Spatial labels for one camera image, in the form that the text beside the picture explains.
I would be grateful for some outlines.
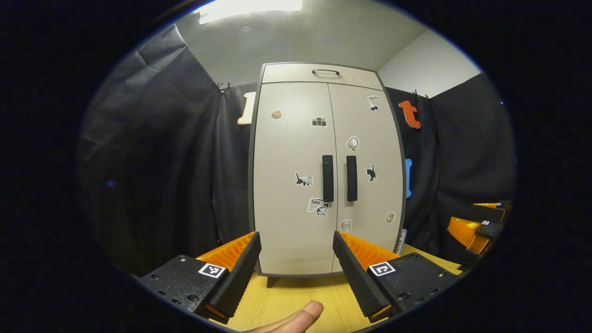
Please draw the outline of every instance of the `table surface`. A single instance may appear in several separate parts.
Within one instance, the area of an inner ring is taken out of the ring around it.
[[[417,252],[453,274],[462,271],[459,264],[446,261],[405,244],[401,255]],[[324,305],[321,317],[307,330],[316,332],[352,332],[377,324],[364,317],[343,274],[315,278],[280,278],[267,288],[267,277],[253,272],[239,307],[226,326],[246,331],[284,319],[302,309],[311,300]]]

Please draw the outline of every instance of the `white cabinet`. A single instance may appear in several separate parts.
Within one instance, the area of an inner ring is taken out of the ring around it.
[[[395,249],[406,197],[400,140],[376,72],[263,65],[249,152],[259,274],[341,272],[335,230]]]

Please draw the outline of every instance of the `cabinet handle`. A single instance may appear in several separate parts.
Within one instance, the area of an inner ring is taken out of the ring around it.
[[[355,156],[346,156],[348,164],[348,201],[358,200],[358,164]]]
[[[323,201],[333,202],[333,155],[323,155]]]
[[[316,74],[317,71],[334,72],[335,74],[339,75],[339,72],[338,71],[334,71],[332,69],[313,69],[313,74]]]

